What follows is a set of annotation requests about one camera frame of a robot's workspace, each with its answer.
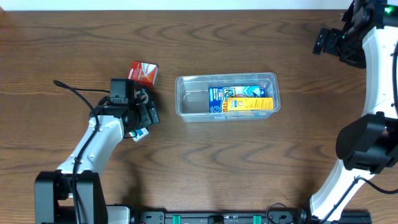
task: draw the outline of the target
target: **plastic container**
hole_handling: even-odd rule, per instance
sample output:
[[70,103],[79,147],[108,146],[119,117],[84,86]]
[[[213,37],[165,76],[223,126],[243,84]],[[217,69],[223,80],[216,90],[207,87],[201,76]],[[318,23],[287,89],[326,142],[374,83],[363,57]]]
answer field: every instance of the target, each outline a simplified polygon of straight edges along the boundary
[[[255,86],[266,89],[273,97],[273,110],[209,112],[209,88],[226,86]],[[267,119],[280,110],[279,89],[273,73],[241,73],[178,77],[175,81],[175,110],[185,122],[241,121]]]

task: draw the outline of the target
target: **wooden table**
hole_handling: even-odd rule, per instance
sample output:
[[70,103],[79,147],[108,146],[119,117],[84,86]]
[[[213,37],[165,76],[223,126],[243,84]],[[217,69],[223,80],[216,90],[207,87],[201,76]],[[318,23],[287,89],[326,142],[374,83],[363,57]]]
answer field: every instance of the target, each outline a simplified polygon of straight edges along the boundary
[[[88,125],[88,107],[53,79],[109,88],[133,60],[154,62],[160,124],[113,152],[106,202],[167,210],[299,207],[336,161],[340,129],[361,115],[365,70],[312,54],[341,11],[6,12],[0,18],[0,223],[34,222],[34,180],[54,170]],[[184,123],[175,113],[182,75],[274,72],[281,110],[267,120]],[[102,93],[84,93],[96,103]],[[395,189],[397,168],[373,181]],[[348,208],[398,222],[396,196],[365,185]]]

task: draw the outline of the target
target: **yellow box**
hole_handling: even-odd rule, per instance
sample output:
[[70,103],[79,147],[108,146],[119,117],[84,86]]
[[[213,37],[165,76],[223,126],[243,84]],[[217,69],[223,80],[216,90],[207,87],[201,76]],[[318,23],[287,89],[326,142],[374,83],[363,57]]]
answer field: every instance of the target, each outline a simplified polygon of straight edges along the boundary
[[274,99],[258,97],[229,97],[227,99],[228,111],[246,111],[246,110],[273,110]]

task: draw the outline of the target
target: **green tape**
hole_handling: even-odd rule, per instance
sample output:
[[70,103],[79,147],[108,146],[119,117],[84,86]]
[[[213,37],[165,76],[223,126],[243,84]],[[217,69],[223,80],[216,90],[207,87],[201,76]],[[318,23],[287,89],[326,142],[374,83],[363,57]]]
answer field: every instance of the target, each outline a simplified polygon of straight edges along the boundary
[[253,224],[261,224],[261,216],[253,215]]
[[173,215],[173,224],[181,224],[181,216],[180,215]]

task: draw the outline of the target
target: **blue box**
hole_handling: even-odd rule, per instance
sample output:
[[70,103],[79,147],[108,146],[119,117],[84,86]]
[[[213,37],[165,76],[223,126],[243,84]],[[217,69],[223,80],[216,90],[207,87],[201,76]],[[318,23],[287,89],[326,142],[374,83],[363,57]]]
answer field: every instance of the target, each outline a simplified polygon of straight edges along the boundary
[[267,97],[266,90],[260,86],[231,86],[209,88],[210,113],[227,112],[228,97]]

